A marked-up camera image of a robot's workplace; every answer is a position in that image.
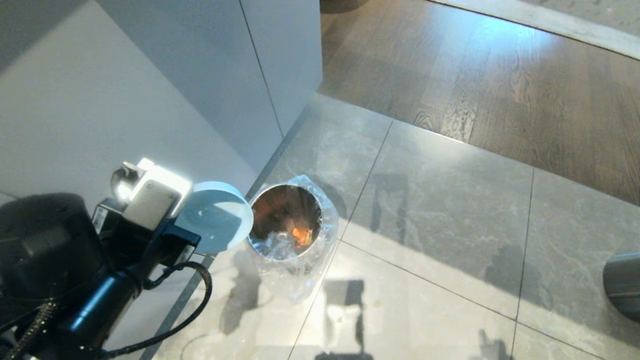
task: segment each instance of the clear plastic liner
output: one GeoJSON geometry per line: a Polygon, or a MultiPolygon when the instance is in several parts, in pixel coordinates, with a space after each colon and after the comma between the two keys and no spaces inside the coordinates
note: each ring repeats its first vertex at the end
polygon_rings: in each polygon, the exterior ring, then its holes
{"type": "Polygon", "coordinates": [[[250,204],[248,241],[262,282],[274,295],[305,300],[337,246],[335,206],[306,175],[263,186],[250,204]]]}

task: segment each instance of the trash can lid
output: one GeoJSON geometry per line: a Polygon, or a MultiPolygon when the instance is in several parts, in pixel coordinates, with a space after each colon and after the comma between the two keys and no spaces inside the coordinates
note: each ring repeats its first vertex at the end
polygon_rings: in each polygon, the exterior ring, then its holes
{"type": "Polygon", "coordinates": [[[202,238],[195,252],[212,254],[241,243],[253,227],[253,211],[233,186],[219,181],[194,185],[175,225],[202,238]]]}

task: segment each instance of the wooden floor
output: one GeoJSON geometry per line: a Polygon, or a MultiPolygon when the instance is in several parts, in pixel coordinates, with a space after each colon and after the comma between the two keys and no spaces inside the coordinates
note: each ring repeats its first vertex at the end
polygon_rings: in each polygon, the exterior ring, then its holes
{"type": "Polygon", "coordinates": [[[320,92],[640,204],[640,61],[426,0],[321,0],[320,92]]]}

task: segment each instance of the trash can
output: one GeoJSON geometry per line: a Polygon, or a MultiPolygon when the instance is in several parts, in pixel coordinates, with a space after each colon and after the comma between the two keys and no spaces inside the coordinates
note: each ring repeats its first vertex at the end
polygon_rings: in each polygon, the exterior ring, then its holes
{"type": "Polygon", "coordinates": [[[337,210],[307,176],[263,188],[251,207],[247,240],[262,282],[275,295],[304,300],[337,244],[337,210]]]}
{"type": "Polygon", "coordinates": [[[640,252],[612,256],[602,277],[613,306],[627,318],[640,322],[640,252]]]}

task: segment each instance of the plastic bag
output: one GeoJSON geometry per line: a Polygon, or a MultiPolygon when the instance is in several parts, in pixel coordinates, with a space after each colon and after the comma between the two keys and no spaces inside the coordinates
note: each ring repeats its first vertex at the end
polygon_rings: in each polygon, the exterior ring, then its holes
{"type": "Polygon", "coordinates": [[[247,238],[269,291],[293,303],[313,292],[337,246],[338,212],[306,175],[263,186],[250,202],[247,238]]]}

